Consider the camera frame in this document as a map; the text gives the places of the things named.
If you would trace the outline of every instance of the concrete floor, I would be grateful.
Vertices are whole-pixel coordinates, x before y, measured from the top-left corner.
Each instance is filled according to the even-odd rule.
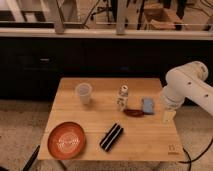
[[[0,166],[22,170],[37,145],[51,109],[51,102],[0,100]],[[213,117],[200,107],[184,106],[177,111],[175,123],[183,146],[195,158],[213,135]],[[197,162],[192,171],[213,170],[213,147]],[[71,171],[151,171],[158,162],[77,162],[66,161]],[[32,171],[60,171],[55,161],[35,161]],[[184,171],[187,166],[168,162],[165,171]]]

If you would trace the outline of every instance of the wooden table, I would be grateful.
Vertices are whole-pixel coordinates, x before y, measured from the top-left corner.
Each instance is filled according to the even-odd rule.
[[[93,87],[88,106],[80,103],[74,88],[81,82]],[[129,87],[128,107],[141,108],[142,97],[152,97],[155,114],[130,117],[117,110],[118,90]],[[63,78],[47,122],[38,159],[53,159],[47,148],[50,132],[62,122],[80,124],[86,134],[86,146],[76,160],[116,161],[180,161],[183,151],[174,122],[164,124],[163,106],[160,104],[161,83],[156,78]],[[124,128],[122,136],[107,153],[99,142],[114,123]]]

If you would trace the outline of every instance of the striped object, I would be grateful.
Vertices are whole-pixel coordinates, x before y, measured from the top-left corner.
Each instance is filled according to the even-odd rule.
[[[123,128],[115,123],[113,127],[106,133],[105,137],[101,140],[100,146],[101,148],[108,152],[112,145],[116,142],[119,136],[122,134]]]

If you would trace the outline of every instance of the black cabinet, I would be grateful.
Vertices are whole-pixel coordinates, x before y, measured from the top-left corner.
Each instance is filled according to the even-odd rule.
[[[0,98],[53,98],[61,77],[160,77],[187,62],[209,68],[213,41],[0,38]]]
[[[82,72],[81,41],[0,38],[0,97],[49,99],[66,72]]]

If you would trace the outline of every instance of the chair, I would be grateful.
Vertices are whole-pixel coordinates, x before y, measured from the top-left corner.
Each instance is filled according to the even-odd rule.
[[[107,20],[110,23],[111,21],[110,21],[110,17],[109,17],[109,12],[112,12],[114,21],[116,21],[117,20],[118,0],[110,0],[111,5],[109,3],[109,0],[103,0],[103,1],[106,2],[106,7],[98,7],[97,12],[92,13],[90,19],[94,20],[94,15],[106,12]],[[127,0],[127,5],[126,5],[127,7],[129,6],[129,3],[130,3],[130,0]]]
[[[109,12],[112,12],[112,7],[109,5],[109,0],[103,0],[106,2],[106,7],[97,7],[97,11],[91,14],[90,19],[94,20],[94,15],[101,14],[103,12],[106,12],[107,21],[110,22]]]

